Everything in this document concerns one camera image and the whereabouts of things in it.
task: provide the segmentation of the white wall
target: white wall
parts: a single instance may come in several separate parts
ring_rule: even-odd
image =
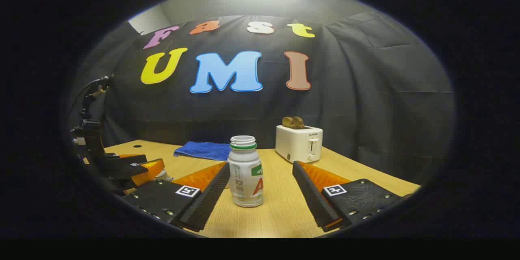
[[[267,15],[328,25],[374,10],[357,0],[167,0],[161,6],[172,24],[226,15]]]
[[[128,20],[128,22],[138,33],[141,33],[141,35],[171,26],[171,23],[164,15],[161,5],[154,6],[134,16]]]

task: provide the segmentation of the white toaster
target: white toaster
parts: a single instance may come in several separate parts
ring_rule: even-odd
[[[288,162],[299,160],[315,162],[321,158],[323,130],[305,126],[305,129],[291,129],[282,125],[276,127],[275,150]]]

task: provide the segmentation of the plastic bottle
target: plastic bottle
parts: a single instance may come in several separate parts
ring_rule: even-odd
[[[252,208],[264,202],[264,172],[253,136],[233,136],[228,162],[229,189],[236,205]]]

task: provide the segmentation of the table surface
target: table surface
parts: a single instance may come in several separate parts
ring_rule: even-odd
[[[179,147],[181,146],[135,140],[106,147],[105,151],[145,154],[148,161],[162,158],[168,175],[174,179],[221,162],[173,156],[173,152]],[[210,238],[314,238],[334,232],[335,230],[325,233],[317,227],[292,175],[292,163],[282,158],[274,149],[257,151],[264,171],[264,203],[255,208],[242,208],[233,203],[231,192],[226,188],[204,230],[194,233]],[[413,193],[420,188],[417,184],[369,168],[325,147],[321,150],[321,159],[312,162],[312,165],[351,181],[362,178],[371,180],[399,196]]]

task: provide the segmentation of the orange letter a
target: orange letter a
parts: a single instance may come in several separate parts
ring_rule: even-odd
[[[258,184],[256,184],[256,189],[253,192],[253,195],[255,195],[256,192],[258,192],[258,190],[263,190],[263,189],[264,189],[264,181],[262,181],[262,178],[260,178],[260,180],[258,180]]]

